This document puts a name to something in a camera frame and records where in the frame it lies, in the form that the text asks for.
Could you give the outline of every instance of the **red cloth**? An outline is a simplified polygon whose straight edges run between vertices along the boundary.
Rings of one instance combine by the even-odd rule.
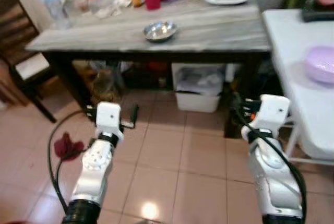
[[[67,132],[63,134],[63,137],[59,140],[57,140],[54,143],[54,150],[56,155],[61,158],[64,157],[67,154],[70,154],[72,152],[78,151],[78,154],[73,155],[66,160],[74,160],[76,159],[79,155],[80,152],[83,151],[84,149],[84,144],[82,142],[73,142]]]

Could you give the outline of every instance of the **table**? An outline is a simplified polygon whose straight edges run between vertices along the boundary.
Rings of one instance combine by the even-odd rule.
[[[334,86],[309,79],[304,60],[312,47],[334,47],[334,21],[303,23],[300,11],[295,9],[266,11],[264,19],[273,46],[272,59],[297,123],[287,155],[291,156],[297,136],[301,135],[306,154],[333,161]]]
[[[255,4],[212,6],[203,0],[178,0],[147,11],[145,6],[123,9],[121,15],[99,20],[92,16],[73,21],[67,30],[49,29],[28,46],[41,51],[78,103],[91,105],[90,92],[71,62],[84,60],[243,63],[238,90],[251,95],[258,67],[270,56],[270,46]],[[179,28],[171,40],[148,42],[142,31],[152,22],[169,20]],[[236,128],[231,117],[226,137]]]

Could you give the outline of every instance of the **white table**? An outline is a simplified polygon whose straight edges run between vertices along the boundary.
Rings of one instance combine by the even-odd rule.
[[[266,11],[264,21],[273,46],[273,63],[285,95],[291,100],[297,123],[287,155],[291,155],[300,135],[307,155],[319,160],[316,163],[331,163],[334,161],[334,86],[310,80],[305,74],[304,60],[314,46],[334,47],[334,21],[304,23],[300,11],[295,9]]]

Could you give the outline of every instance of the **metal bowl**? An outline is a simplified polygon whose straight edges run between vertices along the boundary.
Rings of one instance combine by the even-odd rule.
[[[170,39],[177,31],[176,24],[172,22],[152,23],[144,28],[147,40],[161,42]]]

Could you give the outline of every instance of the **white cushion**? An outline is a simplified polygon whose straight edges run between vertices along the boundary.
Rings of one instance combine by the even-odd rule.
[[[20,74],[23,80],[30,78],[48,67],[49,63],[41,53],[36,54],[35,56],[15,66],[16,71]]]

